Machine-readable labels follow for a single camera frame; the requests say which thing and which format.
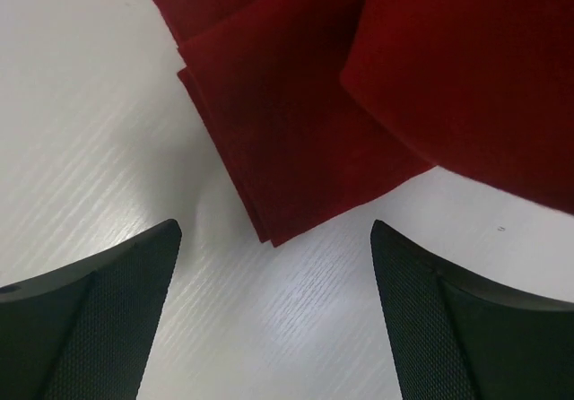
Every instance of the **white surface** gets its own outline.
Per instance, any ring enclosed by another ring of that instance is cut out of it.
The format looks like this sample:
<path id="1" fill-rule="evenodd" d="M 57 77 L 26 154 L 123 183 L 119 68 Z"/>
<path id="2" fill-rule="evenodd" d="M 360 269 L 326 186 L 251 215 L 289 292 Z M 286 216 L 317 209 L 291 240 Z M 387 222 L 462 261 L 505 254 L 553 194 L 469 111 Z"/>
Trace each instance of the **white surface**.
<path id="1" fill-rule="evenodd" d="M 375 218 L 494 280 L 574 300 L 574 218 L 443 170 L 259 244 L 151 0 L 0 0 L 0 31 L 0 284 L 169 217 L 184 231 L 141 399 L 400 398 Z"/>

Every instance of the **dark red towel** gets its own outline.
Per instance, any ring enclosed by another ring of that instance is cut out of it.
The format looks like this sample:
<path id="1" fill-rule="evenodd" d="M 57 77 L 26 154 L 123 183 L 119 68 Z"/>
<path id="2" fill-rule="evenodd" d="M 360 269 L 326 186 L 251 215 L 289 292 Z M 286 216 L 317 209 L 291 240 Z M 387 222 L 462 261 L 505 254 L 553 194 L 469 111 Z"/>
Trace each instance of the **dark red towel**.
<path id="1" fill-rule="evenodd" d="M 574 212 L 574 0 L 154 1 L 261 240 L 433 163 Z"/>

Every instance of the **red napkin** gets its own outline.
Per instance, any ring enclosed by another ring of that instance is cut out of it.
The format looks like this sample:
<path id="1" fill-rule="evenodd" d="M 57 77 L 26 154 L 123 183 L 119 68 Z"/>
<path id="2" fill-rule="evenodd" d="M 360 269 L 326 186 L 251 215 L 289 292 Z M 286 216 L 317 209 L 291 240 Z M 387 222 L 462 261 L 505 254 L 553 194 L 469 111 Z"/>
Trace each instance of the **red napkin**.
<path id="1" fill-rule="evenodd" d="M 573 0 L 154 2 L 261 240 L 434 163 L 574 212 Z"/>

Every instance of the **red fabric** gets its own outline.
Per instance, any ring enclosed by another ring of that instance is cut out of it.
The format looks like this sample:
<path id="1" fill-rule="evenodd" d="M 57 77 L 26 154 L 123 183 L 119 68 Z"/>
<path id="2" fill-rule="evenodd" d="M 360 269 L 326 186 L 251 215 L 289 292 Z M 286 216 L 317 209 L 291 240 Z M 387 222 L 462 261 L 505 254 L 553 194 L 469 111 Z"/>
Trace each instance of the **red fabric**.
<path id="1" fill-rule="evenodd" d="M 434 163 L 574 212 L 574 0 L 154 2 L 261 240 Z"/>

